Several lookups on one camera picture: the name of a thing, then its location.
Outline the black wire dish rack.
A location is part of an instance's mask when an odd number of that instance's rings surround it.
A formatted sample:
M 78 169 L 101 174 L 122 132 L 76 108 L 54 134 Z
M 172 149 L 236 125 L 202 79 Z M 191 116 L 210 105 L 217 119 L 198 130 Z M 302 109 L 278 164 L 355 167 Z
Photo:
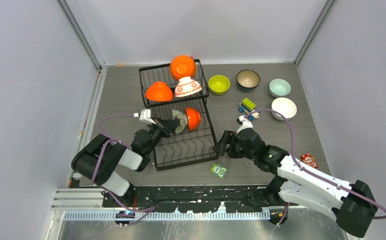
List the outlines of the black wire dish rack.
M 162 138 L 152 153 L 152 160 L 157 170 L 169 170 L 184 166 L 216 160 L 217 154 L 212 150 L 216 144 L 216 135 L 207 108 L 210 90 L 203 67 L 199 59 L 195 59 L 196 73 L 194 79 L 202 86 L 202 90 L 187 97 L 174 97 L 171 101 L 158 102 L 146 98 L 146 91 L 155 82 L 165 83 L 172 91 L 177 82 L 170 73 L 170 65 L 160 64 L 139 68 L 139 78 L 143 104 L 150 109 L 153 117 L 170 120 L 172 111 L 182 113 L 186 108 L 195 109 L 200 113 L 198 126 L 189 130 L 188 126 L 169 138 Z

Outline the pale green ringed bowl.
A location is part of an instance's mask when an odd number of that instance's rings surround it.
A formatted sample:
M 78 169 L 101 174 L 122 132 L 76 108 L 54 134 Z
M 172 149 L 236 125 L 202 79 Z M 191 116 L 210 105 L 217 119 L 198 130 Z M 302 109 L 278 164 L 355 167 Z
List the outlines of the pale green ringed bowl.
M 291 85 L 284 79 L 276 78 L 269 83 L 269 92 L 275 98 L 285 97 L 291 93 Z

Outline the yellow green bowl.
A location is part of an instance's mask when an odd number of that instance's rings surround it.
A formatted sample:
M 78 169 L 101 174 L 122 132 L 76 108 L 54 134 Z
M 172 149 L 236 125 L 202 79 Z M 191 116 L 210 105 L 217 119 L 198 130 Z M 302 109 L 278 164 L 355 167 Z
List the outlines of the yellow green bowl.
M 229 90 L 231 83 L 226 76 L 214 75 L 209 79 L 208 85 L 213 94 L 223 95 Z

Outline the floral pale green bowl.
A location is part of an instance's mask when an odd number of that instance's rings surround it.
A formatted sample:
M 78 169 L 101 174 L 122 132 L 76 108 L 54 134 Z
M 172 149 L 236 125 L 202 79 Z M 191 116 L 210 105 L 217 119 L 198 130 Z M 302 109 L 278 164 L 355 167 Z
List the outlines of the floral pale green bowl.
M 188 118 L 187 118 L 185 113 L 183 113 L 183 112 L 181 112 L 179 110 L 172 109 L 171 112 L 172 112 L 172 119 L 173 120 L 179 120 L 179 124 L 177 125 L 177 127 L 176 127 L 176 129 L 174 131 L 174 133 L 176 135 L 178 135 L 188 125 Z

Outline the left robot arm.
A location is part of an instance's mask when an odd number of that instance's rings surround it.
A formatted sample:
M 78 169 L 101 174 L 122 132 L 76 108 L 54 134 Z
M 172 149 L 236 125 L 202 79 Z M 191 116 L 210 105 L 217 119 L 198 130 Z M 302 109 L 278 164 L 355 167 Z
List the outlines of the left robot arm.
M 116 167 L 143 171 L 161 138 L 172 136 L 180 123 L 177 119 L 158 117 L 152 121 L 148 130 L 136 131 L 129 147 L 103 134 L 97 135 L 74 156 L 72 170 L 112 192 L 120 206 L 130 206 L 134 200 L 134 186 L 116 172 Z

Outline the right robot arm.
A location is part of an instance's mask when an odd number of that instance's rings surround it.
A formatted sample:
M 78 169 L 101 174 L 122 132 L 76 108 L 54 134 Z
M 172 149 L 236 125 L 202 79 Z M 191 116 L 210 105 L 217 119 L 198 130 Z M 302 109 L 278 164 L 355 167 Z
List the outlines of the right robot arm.
M 251 128 L 238 133 L 225 130 L 212 150 L 220 156 L 252 160 L 260 170 L 274 174 L 265 192 L 272 205 L 286 202 L 310 208 L 355 237 L 365 236 L 378 210 L 365 182 L 350 183 L 300 163 L 288 151 L 267 145 Z

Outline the white ribbed bowl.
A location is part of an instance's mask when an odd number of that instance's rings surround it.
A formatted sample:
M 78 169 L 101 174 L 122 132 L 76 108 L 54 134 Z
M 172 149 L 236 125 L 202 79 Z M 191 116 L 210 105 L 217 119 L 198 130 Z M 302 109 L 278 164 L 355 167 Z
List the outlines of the white ribbed bowl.
M 284 118 L 275 112 L 282 114 L 287 120 L 293 118 L 297 114 L 296 104 L 292 100 L 285 97 L 278 97 L 273 100 L 271 103 L 271 109 L 273 110 L 271 114 L 280 121 L 283 121 Z

